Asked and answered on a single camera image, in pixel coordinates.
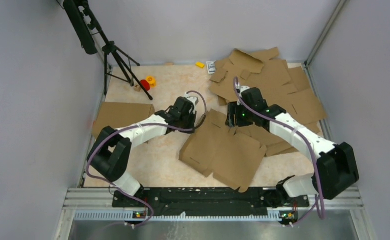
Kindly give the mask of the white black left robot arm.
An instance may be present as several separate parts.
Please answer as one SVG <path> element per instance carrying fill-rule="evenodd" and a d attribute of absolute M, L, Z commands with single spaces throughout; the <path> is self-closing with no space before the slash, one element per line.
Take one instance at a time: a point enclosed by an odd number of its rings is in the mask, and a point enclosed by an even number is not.
<path fill-rule="evenodd" d="M 193 134 L 196 130 L 196 107 L 204 98 L 193 91 L 176 99 L 166 110 L 127 127 L 104 127 L 89 155 L 87 166 L 95 169 L 108 184 L 123 191 L 124 200 L 132 207 L 143 202 L 143 186 L 127 170 L 131 150 L 171 132 Z"/>

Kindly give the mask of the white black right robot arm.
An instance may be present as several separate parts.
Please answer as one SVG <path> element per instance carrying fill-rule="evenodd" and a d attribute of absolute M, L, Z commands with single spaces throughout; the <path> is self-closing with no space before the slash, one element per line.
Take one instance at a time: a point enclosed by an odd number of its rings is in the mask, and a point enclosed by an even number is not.
<path fill-rule="evenodd" d="M 336 144 L 317 135 L 279 105 L 268 105 L 256 87 L 238 85 L 234 91 L 238 100 L 227 106 L 227 126 L 263 128 L 289 143 L 313 164 L 313 173 L 290 176 L 277 184 L 276 200 L 280 205 L 290 206 L 304 195 L 333 200 L 359 181 L 351 145 Z"/>

